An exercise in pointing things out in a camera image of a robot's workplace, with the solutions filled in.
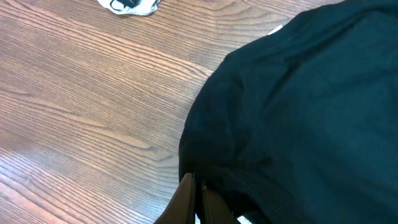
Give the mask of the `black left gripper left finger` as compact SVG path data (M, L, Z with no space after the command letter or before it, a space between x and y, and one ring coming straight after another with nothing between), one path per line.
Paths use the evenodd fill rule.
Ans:
M186 173L165 210L154 224L194 224L195 200L195 176L192 173Z

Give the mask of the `black t-shirt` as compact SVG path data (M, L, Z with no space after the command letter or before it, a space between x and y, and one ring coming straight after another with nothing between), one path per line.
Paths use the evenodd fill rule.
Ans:
M396 223L397 1L305 11L228 54L178 155L253 223Z

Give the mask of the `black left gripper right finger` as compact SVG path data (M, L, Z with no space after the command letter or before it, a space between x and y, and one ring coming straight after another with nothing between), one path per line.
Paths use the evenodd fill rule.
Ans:
M201 223L239 224L221 195L201 184Z

